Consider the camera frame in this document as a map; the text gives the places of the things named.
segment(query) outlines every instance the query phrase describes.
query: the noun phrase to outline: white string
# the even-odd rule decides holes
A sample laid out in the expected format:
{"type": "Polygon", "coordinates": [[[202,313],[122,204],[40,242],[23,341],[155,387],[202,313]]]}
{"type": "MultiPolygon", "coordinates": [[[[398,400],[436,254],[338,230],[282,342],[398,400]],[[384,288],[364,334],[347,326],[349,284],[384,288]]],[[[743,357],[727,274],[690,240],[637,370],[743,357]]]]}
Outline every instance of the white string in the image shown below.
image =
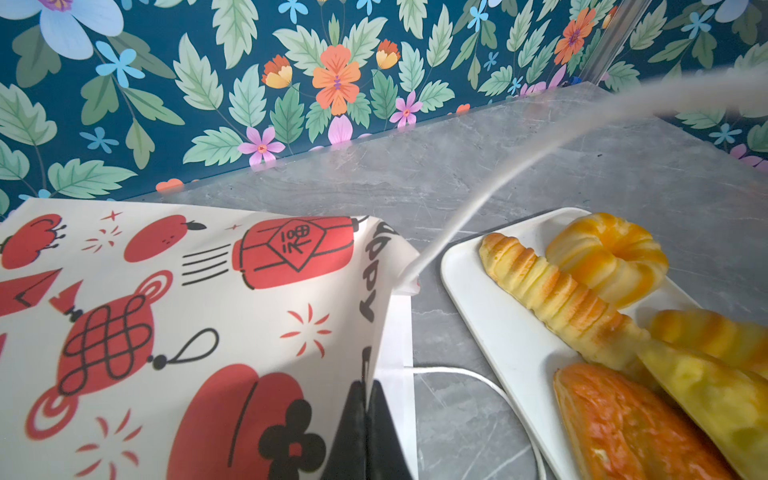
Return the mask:
{"type": "Polygon", "coordinates": [[[750,107],[768,109],[768,72],[718,71],[698,77],[686,75],[676,80],[649,81],[629,92],[609,98],[574,112],[555,122],[515,148],[510,158],[496,167],[473,195],[464,202],[445,228],[424,251],[400,273],[396,285],[402,287],[414,280],[453,239],[496,190],[520,172],[561,145],[590,130],[653,114],[670,115],[680,111],[750,107]]]}
{"type": "Polygon", "coordinates": [[[525,430],[525,434],[528,436],[528,441],[531,443],[531,449],[533,450],[533,455],[536,458],[536,472],[538,475],[538,480],[547,480],[547,472],[544,470],[544,460],[541,459],[541,452],[538,450],[538,445],[536,445],[536,441],[531,436],[531,433],[528,431],[528,427],[526,426],[525,422],[521,420],[520,412],[518,411],[518,407],[512,403],[512,401],[507,396],[506,392],[502,390],[501,387],[493,383],[491,380],[486,379],[484,376],[480,375],[479,373],[475,373],[471,370],[467,369],[460,369],[457,367],[452,366],[426,366],[426,367],[406,367],[407,371],[413,372],[413,373],[456,373],[459,375],[466,375],[471,376],[473,379],[480,380],[487,386],[491,387],[494,392],[498,393],[505,402],[507,402],[507,405],[512,409],[512,411],[515,413],[515,415],[518,417],[518,420],[520,420],[520,424],[523,425],[523,429],[525,430]]]}

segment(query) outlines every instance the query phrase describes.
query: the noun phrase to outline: white cord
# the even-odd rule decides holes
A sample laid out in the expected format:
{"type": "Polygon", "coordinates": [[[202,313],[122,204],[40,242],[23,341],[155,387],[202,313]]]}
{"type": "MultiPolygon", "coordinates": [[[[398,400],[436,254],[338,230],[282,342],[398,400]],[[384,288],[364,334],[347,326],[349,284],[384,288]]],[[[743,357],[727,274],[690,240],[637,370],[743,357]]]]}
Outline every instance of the white cord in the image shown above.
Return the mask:
{"type": "Polygon", "coordinates": [[[528,441],[531,443],[531,449],[533,449],[533,455],[536,458],[536,472],[538,475],[538,480],[547,480],[547,472],[546,470],[544,470],[544,460],[541,459],[541,452],[539,452],[538,450],[538,445],[536,445],[536,441],[533,439],[533,437],[531,436],[531,433],[528,431],[528,427],[526,426],[525,422],[521,420],[521,415],[518,411],[518,407],[514,403],[512,403],[512,401],[507,396],[506,392],[502,390],[501,387],[493,383],[491,380],[486,379],[484,376],[480,375],[479,373],[475,373],[471,370],[460,369],[452,366],[426,366],[426,367],[417,366],[417,367],[406,367],[406,370],[413,373],[457,373],[459,375],[471,376],[473,379],[480,380],[487,386],[491,387],[494,392],[498,393],[504,399],[504,401],[507,402],[509,407],[518,417],[518,420],[520,420],[520,424],[523,425],[525,434],[528,436],[528,441]]]}

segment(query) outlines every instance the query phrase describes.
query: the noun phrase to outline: white flower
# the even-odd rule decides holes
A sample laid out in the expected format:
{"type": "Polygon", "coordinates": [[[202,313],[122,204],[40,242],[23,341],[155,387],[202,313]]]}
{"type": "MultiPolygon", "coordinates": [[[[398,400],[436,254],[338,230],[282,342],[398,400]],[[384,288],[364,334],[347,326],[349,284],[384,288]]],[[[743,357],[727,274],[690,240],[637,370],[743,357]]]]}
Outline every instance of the white flower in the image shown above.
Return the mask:
{"type": "MultiPolygon", "coordinates": [[[[701,0],[701,3],[705,5],[715,5],[722,0],[701,0]]],[[[725,0],[723,4],[717,9],[715,14],[715,20],[719,23],[728,23],[736,20],[744,13],[746,7],[750,4],[750,0],[725,0]]]]}
{"type": "Polygon", "coordinates": [[[114,37],[123,31],[123,13],[114,0],[0,0],[0,17],[22,20],[40,12],[40,32],[62,57],[85,60],[94,53],[80,25],[114,37]]]}

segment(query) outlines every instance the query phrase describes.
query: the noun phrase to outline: orange pastry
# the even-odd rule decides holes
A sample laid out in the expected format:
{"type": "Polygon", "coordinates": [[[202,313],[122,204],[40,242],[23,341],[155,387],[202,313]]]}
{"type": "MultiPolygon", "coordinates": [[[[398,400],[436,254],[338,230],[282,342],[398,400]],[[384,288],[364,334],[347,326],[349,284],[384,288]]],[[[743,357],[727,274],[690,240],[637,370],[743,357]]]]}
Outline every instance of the orange pastry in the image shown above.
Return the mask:
{"type": "Polygon", "coordinates": [[[642,227],[609,214],[577,218],[547,247],[547,260],[624,308],[656,290],[669,262],[642,227]]]}
{"type": "Polygon", "coordinates": [[[518,239],[491,233],[480,258],[501,288],[587,361],[616,370],[637,362],[634,345],[648,332],[518,239]]]}
{"type": "Polygon", "coordinates": [[[620,373],[578,363],[554,391],[583,480],[738,478],[688,418],[620,373]]]}

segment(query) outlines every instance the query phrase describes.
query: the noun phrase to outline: pastry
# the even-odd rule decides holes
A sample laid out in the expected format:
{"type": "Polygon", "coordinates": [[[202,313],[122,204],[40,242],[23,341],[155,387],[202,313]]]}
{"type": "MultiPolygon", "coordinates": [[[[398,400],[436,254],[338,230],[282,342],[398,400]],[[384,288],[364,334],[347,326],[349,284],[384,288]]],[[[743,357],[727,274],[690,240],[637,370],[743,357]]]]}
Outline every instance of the pastry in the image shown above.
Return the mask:
{"type": "Polygon", "coordinates": [[[656,290],[669,270],[667,256],[647,230],[609,214],[577,218],[546,255],[616,308],[656,290]]]}
{"type": "Polygon", "coordinates": [[[711,310],[690,309],[657,313],[649,330],[655,339],[698,350],[768,379],[768,329],[764,326],[736,323],[711,310]]]}
{"type": "Polygon", "coordinates": [[[491,233],[480,246],[488,275],[587,361],[622,370],[647,337],[628,316],[518,239],[491,233]]]}
{"type": "Polygon", "coordinates": [[[768,380],[654,339],[637,354],[744,480],[768,478],[768,380]]]}
{"type": "Polygon", "coordinates": [[[554,392],[583,480],[737,478],[685,415],[620,373],[577,363],[554,392]]]}

